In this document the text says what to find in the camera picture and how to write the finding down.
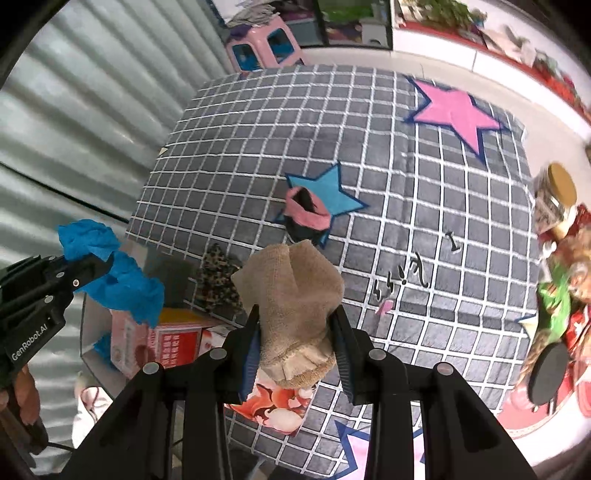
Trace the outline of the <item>person's left hand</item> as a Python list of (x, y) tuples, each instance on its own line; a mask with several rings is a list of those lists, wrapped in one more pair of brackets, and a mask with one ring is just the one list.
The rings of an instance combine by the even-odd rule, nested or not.
[(13, 388), (22, 423), (33, 425), (40, 417), (40, 395), (27, 365), (15, 377)]

